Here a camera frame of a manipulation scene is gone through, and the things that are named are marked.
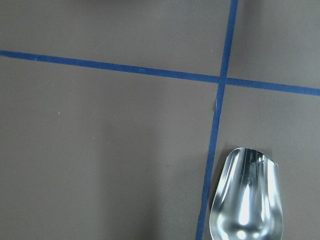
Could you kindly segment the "steel ice scoop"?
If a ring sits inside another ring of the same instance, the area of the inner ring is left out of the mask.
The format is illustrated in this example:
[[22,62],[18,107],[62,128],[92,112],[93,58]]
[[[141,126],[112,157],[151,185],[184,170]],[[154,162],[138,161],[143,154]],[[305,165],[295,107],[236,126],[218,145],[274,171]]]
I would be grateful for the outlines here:
[[281,240],[284,216],[278,164],[255,149],[231,151],[213,198],[209,230],[213,240]]

